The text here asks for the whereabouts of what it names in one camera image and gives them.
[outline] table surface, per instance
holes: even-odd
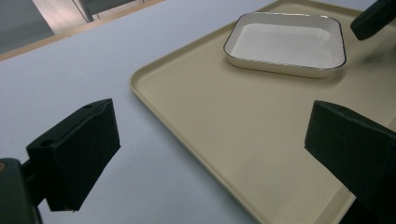
[[[79,212],[44,223],[255,223],[138,101],[133,72],[269,0],[166,0],[0,62],[0,158],[26,161],[26,146],[83,105],[112,98],[121,149]],[[374,0],[326,0],[364,10]]]

